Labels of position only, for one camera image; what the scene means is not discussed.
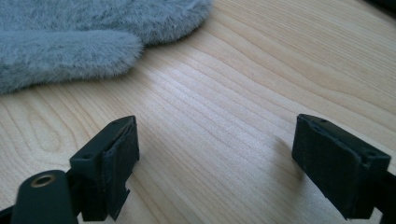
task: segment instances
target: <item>light wood surface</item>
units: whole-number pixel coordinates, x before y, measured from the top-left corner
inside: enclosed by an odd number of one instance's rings
[[[291,158],[296,116],[395,158],[395,71],[396,20],[364,1],[215,1],[200,29],[126,76],[0,96],[0,209],[136,115],[141,160],[117,223],[349,223]]]

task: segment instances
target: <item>wood grain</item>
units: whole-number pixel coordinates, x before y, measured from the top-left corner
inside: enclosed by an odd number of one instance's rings
[[[396,22],[364,1],[215,1],[128,75],[0,96],[0,209],[136,115],[141,160],[118,223],[378,223],[376,210],[343,220],[290,153],[306,113],[395,157],[395,71]]]

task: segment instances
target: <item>round hole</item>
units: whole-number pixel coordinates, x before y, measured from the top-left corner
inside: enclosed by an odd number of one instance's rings
[[[93,155],[92,155],[91,153],[87,153],[87,154],[84,154],[84,155],[82,156],[82,159],[87,160],[87,159],[90,159],[90,158],[92,158],[92,157],[93,157]]]
[[[41,188],[55,181],[55,175],[41,175],[31,183],[32,188]]]

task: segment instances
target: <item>gray fluffy fabric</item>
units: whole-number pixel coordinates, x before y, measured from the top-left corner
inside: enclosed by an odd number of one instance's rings
[[[124,74],[144,46],[174,42],[211,0],[1,0],[0,94]]]

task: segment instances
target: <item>black plastic part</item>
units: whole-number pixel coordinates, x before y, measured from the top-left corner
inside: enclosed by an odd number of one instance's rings
[[[10,206],[2,211],[0,211],[0,223],[8,224],[11,223],[12,211],[14,210],[14,206]]]
[[[139,160],[134,116],[108,124],[71,159],[72,168],[34,175],[20,186],[17,202],[0,212],[0,224],[78,223],[116,219],[129,194],[125,182]]]
[[[395,201],[387,199],[396,188],[386,153],[325,119],[302,114],[292,157],[344,218],[369,218],[375,206],[384,217],[394,216],[389,212]]]
[[[84,221],[113,219],[122,208],[129,191],[125,182],[139,160],[134,116],[108,124],[71,159],[73,176],[83,186]]]
[[[75,224],[67,178],[63,171],[47,171],[26,179],[18,191],[12,224]]]

